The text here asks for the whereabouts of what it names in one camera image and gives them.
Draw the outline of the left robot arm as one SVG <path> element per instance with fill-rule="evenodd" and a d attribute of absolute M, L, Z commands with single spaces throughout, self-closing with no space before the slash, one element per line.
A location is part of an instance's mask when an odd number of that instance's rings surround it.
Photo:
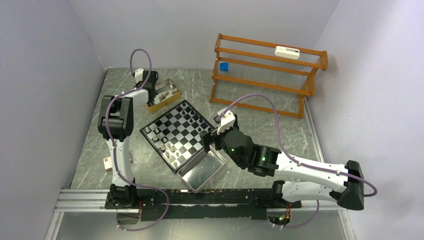
<path fill-rule="evenodd" d="M 154 70 L 139 68 L 133 76 L 136 80 L 133 92 L 118 98 L 104 95 L 101 99 L 97 129 L 106 140 L 112 169 L 106 208 L 126 209 L 139 203 L 129 150 L 130 136 L 134 130 L 134 108 L 154 103 L 159 74 Z"/>

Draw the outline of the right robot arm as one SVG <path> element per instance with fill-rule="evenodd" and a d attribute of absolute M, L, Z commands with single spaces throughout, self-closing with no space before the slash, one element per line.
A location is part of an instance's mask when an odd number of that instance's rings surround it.
<path fill-rule="evenodd" d="M 357 161 L 330 164 L 285 154 L 278 148 L 255 144 L 236 127 L 222 133 L 216 129 L 203 131 L 200 142 L 206 153 L 214 145 L 239 168 L 259 177 L 274 177 L 277 187 L 269 199 L 275 207 L 315 200 L 335 202 L 348 210 L 365 208 L 363 172 Z"/>

